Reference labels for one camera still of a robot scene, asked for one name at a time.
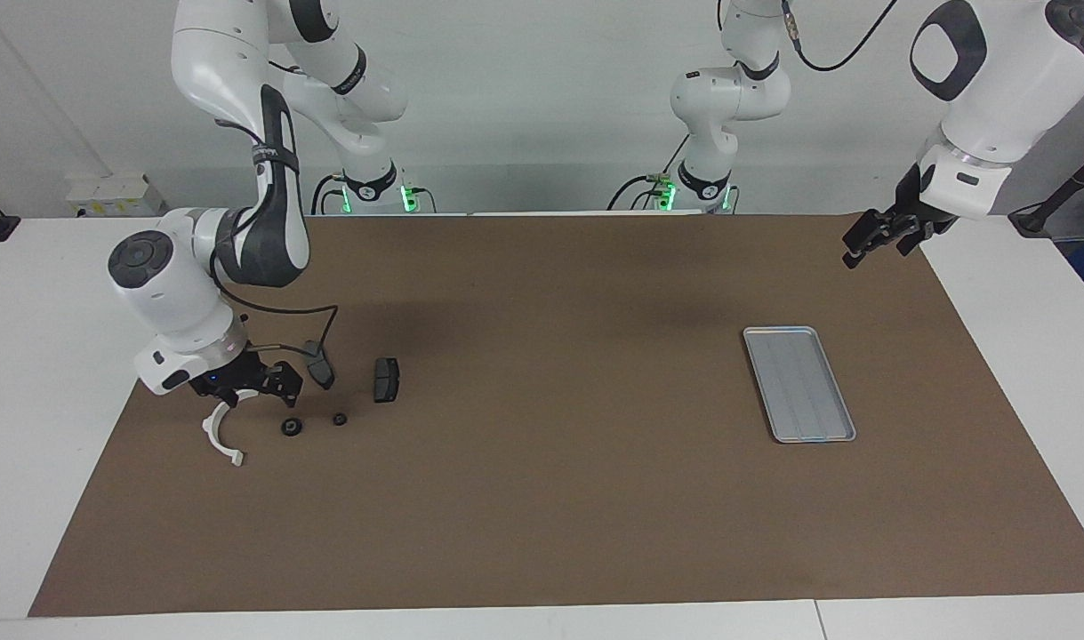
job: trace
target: white plastic part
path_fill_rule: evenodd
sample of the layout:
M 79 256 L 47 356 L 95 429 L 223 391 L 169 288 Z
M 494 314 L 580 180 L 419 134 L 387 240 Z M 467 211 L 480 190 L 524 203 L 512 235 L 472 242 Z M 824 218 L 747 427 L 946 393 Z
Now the white plastic part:
M 724 15 L 724 49 L 754 71 L 775 61 L 786 41 L 779 0 L 730 0 Z
M 1084 97 L 1084 54 L 1054 31 L 1046 4 L 972 0 L 988 56 L 941 121 L 966 153 L 1018 162 Z
M 142 287 L 115 284 L 115 291 L 169 348 L 195 353 L 225 335 L 233 311 L 197 264 L 189 236 L 179 239 L 175 231 L 160 231 L 171 236 L 172 243 L 171 259 L 163 271 Z
M 178 353 L 170 348 L 160 336 L 155 336 L 142 351 L 134 356 L 134 372 L 139 374 L 139 380 L 143 386 L 151 389 L 155 396 L 166 396 L 177 388 L 166 388 L 164 382 L 171 379 L 172 374 L 186 372 L 192 377 L 201 376 L 208 372 L 209 362 L 196 353 Z
M 983 219 L 993 209 L 1001 187 L 1012 172 L 1007 165 L 968 162 L 946 145 L 931 146 L 917 166 L 922 175 L 932 171 L 920 202 L 970 219 Z
M 237 392 L 237 401 L 249 400 L 250 397 L 257 397 L 260 394 L 253 389 L 241 389 Z M 225 419 L 225 413 L 229 413 L 231 406 L 225 405 L 223 401 L 214 409 L 214 412 L 209 414 L 204 421 L 201 422 L 201 430 L 205 432 L 205 436 L 209 437 L 209 443 L 214 446 L 214 449 L 220 450 L 221 453 L 225 455 L 230 459 L 233 466 L 241 466 L 245 462 L 245 452 L 243 450 L 230 449 L 230 447 L 221 445 L 220 428 L 221 421 Z
M 171 73 L 197 108 L 260 135 L 260 88 L 269 74 L 264 0 L 180 0 Z

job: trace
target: metal tray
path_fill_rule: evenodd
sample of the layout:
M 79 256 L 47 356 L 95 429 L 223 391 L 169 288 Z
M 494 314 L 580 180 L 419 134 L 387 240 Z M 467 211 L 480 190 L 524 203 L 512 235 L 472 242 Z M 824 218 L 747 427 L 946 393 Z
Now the metal tray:
M 817 332 L 812 328 L 748 328 L 744 340 L 775 440 L 854 439 L 854 422 Z

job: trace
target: white table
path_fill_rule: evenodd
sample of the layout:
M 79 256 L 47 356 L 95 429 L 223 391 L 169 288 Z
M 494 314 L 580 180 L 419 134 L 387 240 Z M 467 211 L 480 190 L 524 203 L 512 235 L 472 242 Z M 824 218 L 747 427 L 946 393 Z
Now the white table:
M 0 638 L 1084 639 L 1084 594 L 22 619 L 136 384 L 150 336 L 104 266 L 151 225 L 27 219 L 0 244 Z M 1082 281 L 1005 219 L 924 247 L 1084 526 Z

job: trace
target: black joint cap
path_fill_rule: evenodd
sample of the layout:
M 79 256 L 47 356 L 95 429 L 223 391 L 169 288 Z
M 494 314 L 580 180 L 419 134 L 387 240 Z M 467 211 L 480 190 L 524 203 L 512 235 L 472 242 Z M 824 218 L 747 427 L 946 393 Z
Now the black joint cap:
M 1084 54 L 1084 0 L 1051 0 L 1045 15 L 1054 31 Z
M 124 289 L 142 289 L 175 258 L 175 243 L 162 231 L 140 231 L 122 240 L 106 260 L 106 271 Z
M 380 357 L 375 361 L 375 404 L 396 401 L 399 396 L 399 360 Z
M 773 74 L 778 69 L 778 53 L 775 53 L 774 61 L 766 65 L 766 68 L 757 71 L 744 64 L 743 61 L 737 62 L 737 64 L 744 68 L 744 76 L 749 77 L 749 79 L 753 81 L 763 81 L 770 77 L 770 74 Z

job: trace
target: white wall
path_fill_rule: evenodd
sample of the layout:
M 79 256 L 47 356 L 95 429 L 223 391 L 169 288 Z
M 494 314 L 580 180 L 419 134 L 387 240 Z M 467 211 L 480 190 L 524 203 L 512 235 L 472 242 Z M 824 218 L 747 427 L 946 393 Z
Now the white wall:
M 789 110 L 737 126 L 740 210 L 890 202 L 943 114 L 908 73 L 908 43 L 938 3 L 901 2 L 837 73 L 786 54 Z M 799 3 L 806 52 L 838 60 L 882 4 Z M 103 164 L 144 170 L 171 205 L 246 204 L 244 136 L 217 129 L 171 84 L 175 7 L 0 0 L 0 29 Z M 411 86 L 408 115 L 387 127 L 395 156 L 451 210 L 603 207 L 623 179 L 658 170 L 683 136 L 668 106 L 676 74 L 727 61 L 713 0 L 346 0 L 345 11 L 371 56 Z M 0 68 L 0 200 L 18 214 L 62 214 L 62 176 L 94 163 L 29 102 Z M 335 153 L 313 127 L 299 129 L 310 184 L 337 167 Z M 1084 104 L 1018 167 L 997 210 L 1042 200 L 1083 161 Z M 1082 221 L 1084 194 L 1069 209 Z

